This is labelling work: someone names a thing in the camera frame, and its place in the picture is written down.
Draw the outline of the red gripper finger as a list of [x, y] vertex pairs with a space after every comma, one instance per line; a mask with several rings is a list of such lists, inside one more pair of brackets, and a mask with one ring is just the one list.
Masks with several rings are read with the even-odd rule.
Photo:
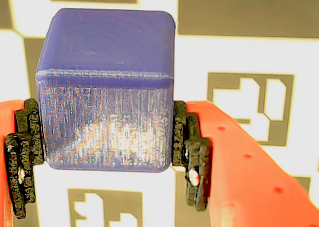
[[211, 226], [318, 226], [319, 211], [298, 181], [213, 103], [174, 102], [172, 137], [186, 203], [208, 210]]
[[0, 225], [13, 226], [13, 217], [26, 216], [35, 202], [33, 167], [44, 163], [36, 99], [0, 104]]

